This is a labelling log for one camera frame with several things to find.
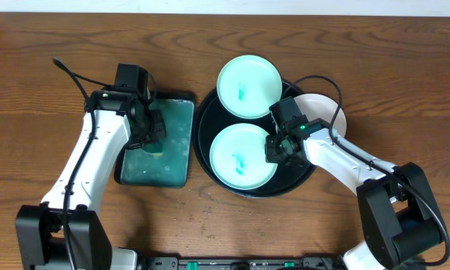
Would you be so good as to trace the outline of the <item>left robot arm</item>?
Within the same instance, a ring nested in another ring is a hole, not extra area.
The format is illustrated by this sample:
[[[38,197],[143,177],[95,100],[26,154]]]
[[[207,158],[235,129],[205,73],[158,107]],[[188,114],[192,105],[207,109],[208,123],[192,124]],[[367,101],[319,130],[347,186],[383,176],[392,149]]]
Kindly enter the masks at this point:
[[[150,110],[156,94],[94,91],[85,100],[79,139],[39,205],[23,205],[15,227],[24,269],[141,269],[133,249],[114,248],[100,222],[101,201],[119,153],[164,133]]]

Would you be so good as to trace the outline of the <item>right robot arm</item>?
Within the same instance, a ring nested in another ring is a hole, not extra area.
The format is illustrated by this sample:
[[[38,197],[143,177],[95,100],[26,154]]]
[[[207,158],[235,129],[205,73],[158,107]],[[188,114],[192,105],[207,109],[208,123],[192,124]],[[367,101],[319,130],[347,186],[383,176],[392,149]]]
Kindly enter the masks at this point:
[[[450,237],[423,170],[397,166],[344,139],[332,124],[294,117],[265,139],[269,163],[307,161],[333,175],[357,196],[364,241],[341,258],[345,269],[427,266],[421,253],[445,245],[440,266],[450,257]]]

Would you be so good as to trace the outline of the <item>mint plate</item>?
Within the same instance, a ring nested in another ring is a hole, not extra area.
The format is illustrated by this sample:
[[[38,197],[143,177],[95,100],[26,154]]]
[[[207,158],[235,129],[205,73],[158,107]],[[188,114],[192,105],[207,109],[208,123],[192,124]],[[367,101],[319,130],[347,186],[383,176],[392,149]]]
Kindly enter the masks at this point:
[[[263,128],[248,123],[232,124],[213,140],[209,160],[213,173],[226,186],[248,191],[266,184],[278,165],[266,162]]]
[[[228,61],[217,78],[217,96],[223,107],[242,119],[270,113],[282,95],[278,69],[258,55],[241,55]]]

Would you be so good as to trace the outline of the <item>white plate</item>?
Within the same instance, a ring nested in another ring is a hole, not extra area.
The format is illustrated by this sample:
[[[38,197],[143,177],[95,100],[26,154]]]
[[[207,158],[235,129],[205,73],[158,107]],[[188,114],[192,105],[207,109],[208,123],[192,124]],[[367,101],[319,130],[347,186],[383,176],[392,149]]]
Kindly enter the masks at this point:
[[[294,97],[301,113],[305,115],[309,122],[315,119],[323,119],[328,123],[332,122],[332,116],[338,104],[330,97],[322,94],[301,94]],[[333,128],[342,136],[346,135],[347,120],[344,111],[340,109]]]

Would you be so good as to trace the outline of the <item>green yellow sponge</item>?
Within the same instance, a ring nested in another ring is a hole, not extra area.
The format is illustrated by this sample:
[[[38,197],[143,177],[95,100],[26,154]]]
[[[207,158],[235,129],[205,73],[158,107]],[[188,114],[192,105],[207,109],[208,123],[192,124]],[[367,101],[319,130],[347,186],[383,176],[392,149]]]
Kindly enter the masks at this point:
[[[164,146],[162,142],[157,141],[144,144],[141,149],[148,155],[161,156],[164,151]]]

